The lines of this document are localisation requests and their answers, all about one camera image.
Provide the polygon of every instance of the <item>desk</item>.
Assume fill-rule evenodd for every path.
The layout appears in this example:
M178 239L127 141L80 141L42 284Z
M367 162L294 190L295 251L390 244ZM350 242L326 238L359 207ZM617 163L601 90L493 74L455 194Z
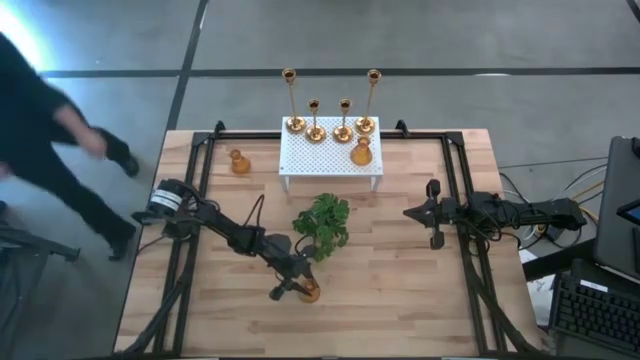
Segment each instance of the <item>desk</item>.
M167 133L156 185L184 178L192 134ZM488 131L463 134L475 189L501 192ZM252 162L247 176L230 172L229 152L235 148ZM268 292L277 284L273 271L260 259L233 253L213 232L202 231L183 356L477 354L455 228L442 228L446 245L433 251L430 231L402 215L425 201L429 179L447 183L442 146L433 140L383 140L382 149L385 174L377 193L370 192L368 179L305 178L292 182L287 195L278 178L279 141L215 142L207 198L215 199L227 216L242 223L257 197L265 194L261 224L267 233L298 239L291 221L313 196L332 192L349 201L351 238L331 258L313 265L322 295L309 305L291 292L279 302L270 300ZM195 179L200 178L200 164ZM443 186L442 196L448 195ZM161 230L159 225L145 228L141 245ZM170 249L170 241L160 242L138 256L115 350L130 345L158 309ZM539 347L515 241L492 243L490 260L500 305ZM491 343L484 308L483 319ZM173 338L174 320L169 319L167 339Z

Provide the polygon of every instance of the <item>metal stand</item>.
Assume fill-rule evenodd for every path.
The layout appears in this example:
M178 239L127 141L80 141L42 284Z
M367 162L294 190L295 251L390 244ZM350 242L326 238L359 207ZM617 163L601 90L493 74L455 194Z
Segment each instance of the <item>metal stand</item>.
M60 255L67 261L76 261L80 254L80 249L78 248L62 245L55 241L35 236L27 231L16 229L2 219L0 219L0 242L33 248L38 251L45 251L48 254Z
M312 118L304 118L312 123ZM357 117L347 117L347 124L355 122ZM278 174L285 193L289 193L291 179L296 177L363 177L371 179L371 191L378 190L383 175L382 146L380 130L376 129L368 136L373 160L365 166L355 165L351 161L351 150L358 143L354 136L348 142L338 142L328 138L321 143L311 143L301 134L287 131L288 117L282 118L282 136L280 139L280 167ZM333 129L342 125L341 117L318 117L322 126Z

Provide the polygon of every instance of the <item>gray concrete floor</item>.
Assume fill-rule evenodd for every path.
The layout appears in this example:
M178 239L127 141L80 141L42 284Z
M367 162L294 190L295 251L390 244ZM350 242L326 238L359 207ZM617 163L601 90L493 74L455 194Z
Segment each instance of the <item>gray concrete floor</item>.
M201 1L0 0L0 30L142 160L130 180L113 164L57 148L123 215L145 205L168 123L274 129L288 113L278 77L191 78L174 102ZM193 68L637 67L639 32L625 0L210 0ZM502 170L531 200L545 200L606 161L585 159L606 157L612 136L640 134L639 87L640 75L389 76L373 113L383 127L404 119L412 128L488 128ZM320 99L329 115L341 97L361 111L366 91L362 77L324 76L300 78L296 95L300 104ZM172 104L181 111L170 116ZM82 247L77 263L47 265L13 357L108 354L133 258L108 262L106 245L76 214L18 180L0 183L0 199L33 233ZM587 206L597 212L599 200Z

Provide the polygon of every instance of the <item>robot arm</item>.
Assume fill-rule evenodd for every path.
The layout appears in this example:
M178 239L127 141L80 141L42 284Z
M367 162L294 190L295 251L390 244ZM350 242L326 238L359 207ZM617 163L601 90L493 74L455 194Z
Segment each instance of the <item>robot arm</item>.
M203 199L191 186L182 181L162 180L151 196L147 209L135 213L133 217L140 223L149 223L150 219L166 221L165 233L175 239L189 234L194 224L202 225L227 240L227 245L237 254L259 256L267 266L281 276L281 282L269 297L280 300L285 291L295 290L311 295L294 279L300 275L313 279L308 258L313 256L312 245L305 247L299 254L291 254L291 240L286 235L265 235L261 226L240 225L220 211L220 206Z
M587 223L578 203L570 199L521 204L502 200L497 194L474 192L464 205L452 197L438 202L440 182L435 179L429 181L426 192L427 201L424 204L407 209L403 214L434 229L432 249L440 249L444 245L440 224L462 223L476 229L492 229L484 234L493 236L494 232L504 227L540 224L578 230Z

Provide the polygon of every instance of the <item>black keyboard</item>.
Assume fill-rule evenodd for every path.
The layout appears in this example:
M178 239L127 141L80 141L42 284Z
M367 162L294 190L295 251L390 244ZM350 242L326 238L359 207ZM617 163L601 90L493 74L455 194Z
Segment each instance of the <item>black keyboard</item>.
M640 358L640 299L630 295L561 276L550 327Z

